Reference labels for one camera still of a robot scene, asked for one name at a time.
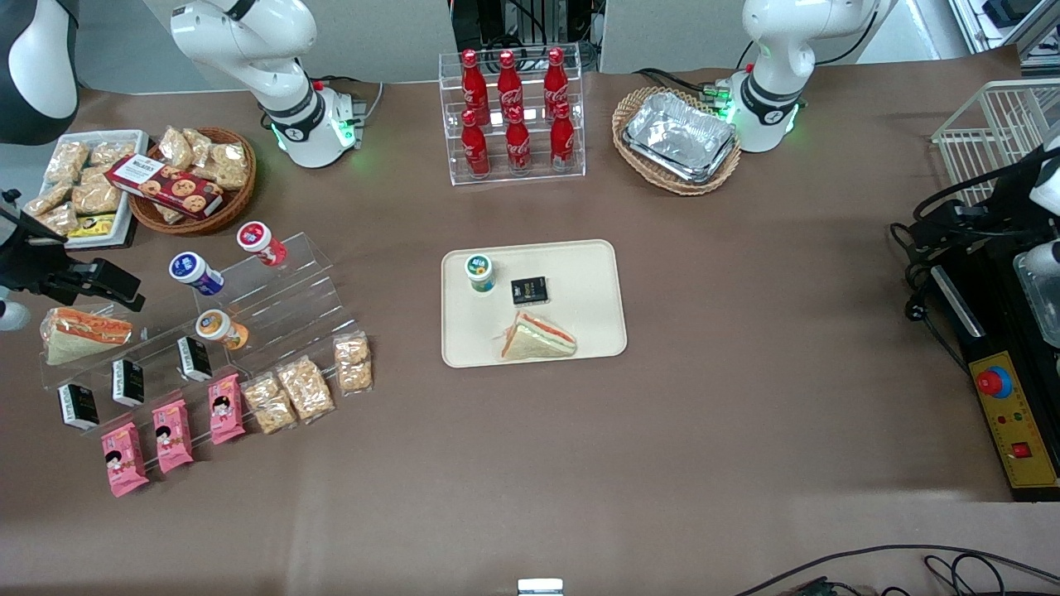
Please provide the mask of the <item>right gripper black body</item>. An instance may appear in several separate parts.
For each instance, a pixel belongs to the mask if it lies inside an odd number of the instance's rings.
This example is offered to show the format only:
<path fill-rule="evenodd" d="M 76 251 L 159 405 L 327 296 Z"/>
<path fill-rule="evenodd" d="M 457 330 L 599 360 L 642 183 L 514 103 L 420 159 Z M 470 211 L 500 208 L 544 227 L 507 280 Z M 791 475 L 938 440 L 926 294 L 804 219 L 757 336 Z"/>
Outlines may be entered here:
<path fill-rule="evenodd" d="M 1 283 L 14 293 L 65 295 L 61 275 L 67 271 L 64 238 L 16 207 L 19 192 L 2 193 L 2 220 L 14 230 L 2 241 Z"/>

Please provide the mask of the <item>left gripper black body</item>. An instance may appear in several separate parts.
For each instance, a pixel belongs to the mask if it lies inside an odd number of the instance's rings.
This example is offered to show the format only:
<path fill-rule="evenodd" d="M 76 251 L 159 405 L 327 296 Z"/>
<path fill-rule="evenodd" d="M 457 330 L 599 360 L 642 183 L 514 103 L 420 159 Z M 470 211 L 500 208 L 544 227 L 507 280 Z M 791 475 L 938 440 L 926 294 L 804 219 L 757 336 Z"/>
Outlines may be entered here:
<path fill-rule="evenodd" d="M 1058 152 L 1031 151 L 1013 165 L 990 173 L 990 238 L 1022 243 L 1057 240 L 1058 207 L 1048 206 L 1049 188 L 1058 180 Z"/>

